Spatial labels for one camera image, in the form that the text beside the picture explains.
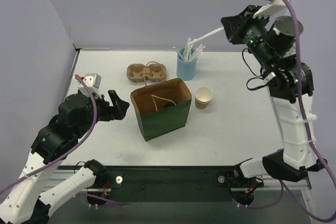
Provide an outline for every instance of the brown egg carton tray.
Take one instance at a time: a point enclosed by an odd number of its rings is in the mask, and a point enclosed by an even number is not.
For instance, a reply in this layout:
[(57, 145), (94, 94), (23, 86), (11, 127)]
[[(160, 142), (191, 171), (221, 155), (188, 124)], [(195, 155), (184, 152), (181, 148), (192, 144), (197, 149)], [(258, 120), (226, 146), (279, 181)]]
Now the brown egg carton tray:
[(146, 80), (160, 82), (165, 79), (167, 69), (164, 64), (152, 63), (146, 67), (144, 64), (135, 63), (127, 67), (126, 75), (129, 80), (134, 82), (144, 81), (143, 75)]

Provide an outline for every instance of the green box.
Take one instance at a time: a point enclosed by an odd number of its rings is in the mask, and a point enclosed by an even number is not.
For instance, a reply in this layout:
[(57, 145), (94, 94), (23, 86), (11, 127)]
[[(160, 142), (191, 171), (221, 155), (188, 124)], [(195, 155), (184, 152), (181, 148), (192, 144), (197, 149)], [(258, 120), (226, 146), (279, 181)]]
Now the green box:
[[(152, 95), (172, 100), (176, 105), (167, 100), (154, 98), (158, 109), (156, 111)], [(134, 90), (131, 93), (131, 101), (143, 138), (148, 141), (184, 127), (191, 100), (192, 95), (180, 78)]]

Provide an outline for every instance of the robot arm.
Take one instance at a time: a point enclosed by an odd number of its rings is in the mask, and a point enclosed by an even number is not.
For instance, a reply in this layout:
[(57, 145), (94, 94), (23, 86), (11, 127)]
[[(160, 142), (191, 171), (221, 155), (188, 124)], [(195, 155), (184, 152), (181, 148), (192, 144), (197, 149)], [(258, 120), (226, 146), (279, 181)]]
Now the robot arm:
[[(104, 100), (104, 96), (98, 90), (99, 75), (87, 74), (82, 81), (93, 93), (97, 106), (97, 121), (108, 122), (125, 117), (129, 104), (122, 101), (114, 90), (109, 90), (108, 94), (114, 105), (109, 106), (109, 102)], [(79, 191), (97, 182), (106, 183), (106, 169), (95, 160), (86, 162), (78, 173), (44, 193), (41, 193), (44, 186), (62, 161), (40, 170), (33, 176), (27, 176), (77, 145), (78, 139), (83, 137), (92, 125), (92, 119), (92, 102), (87, 90), (80, 84), (79, 92), (68, 96), (58, 107), (58, 115), (39, 131), (20, 175), (22, 181), (13, 187), (5, 201), (0, 204), (0, 223), (47, 223), (55, 210)]]
[[(234, 45), (246, 44), (260, 63), (262, 79), (269, 90), (284, 148), (260, 159), (252, 158), (239, 165), (239, 175), (252, 178), (270, 175), (297, 182), (308, 171), (323, 168), (307, 138), (304, 123), (316, 116), (311, 112), (313, 80), (310, 68), (301, 63), (302, 99), (307, 114), (303, 120), (298, 104), (295, 34), (291, 17), (278, 17), (269, 31), (269, 17), (285, 8), (282, 0), (271, 0), (266, 6), (247, 6), (240, 14), (221, 19), (226, 37)], [(300, 33), (303, 26), (299, 23)]]

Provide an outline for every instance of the table top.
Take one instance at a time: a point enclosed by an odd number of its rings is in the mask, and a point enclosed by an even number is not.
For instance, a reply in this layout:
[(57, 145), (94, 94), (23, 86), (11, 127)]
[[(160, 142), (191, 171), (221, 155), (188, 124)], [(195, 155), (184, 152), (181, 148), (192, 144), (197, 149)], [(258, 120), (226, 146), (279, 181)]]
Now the table top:
[[(252, 55), (246, 60), (258, 72)], [(139, 130), (130, 93), (144, 86), (126, 77), (127, 66), (155, 60), (167, 67), (167, 79), (176, 78), (173, 51), (81, 50), (74, 74), (102, 76), (100, 92), (116, 90), (130, 103), (122, 121), (98, 122), (93, 133), (62, 165), (96, 159), (104, 165), (135, 166), (231, 166), (251, 157), (262, 157), (282, 148), (281, 137), (266, 88), (248, 91), (253, 77), (238, 52), (204, 52), (198, 59), (196, 76), (186, 85), (193, 95), (186, 127), (146, 142)], [(251, 87), (263, 84), (255, 80)], [(209, 87), (214, 97), (205, 110), (194, 104), (194, 92)], [(77, 93), (71, 80), (68, 95)]]

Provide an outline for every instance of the gray floor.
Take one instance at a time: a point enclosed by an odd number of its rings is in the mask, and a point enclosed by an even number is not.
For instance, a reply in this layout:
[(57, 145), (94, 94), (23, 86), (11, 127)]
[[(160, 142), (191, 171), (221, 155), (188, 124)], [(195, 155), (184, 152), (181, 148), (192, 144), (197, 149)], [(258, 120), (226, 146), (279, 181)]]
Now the gray floor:
[[(257, 192), (254, 205), (278, 198), (278, 191)], [(232, 202), (221, 203), (132, 203), (124, 207), (88, 209), (79, 196), (64, 204), (50, 224), (68, 223), (310, 223), (307, 215), (285, 193), (275, 207), (263, 210), (237, 209)]]

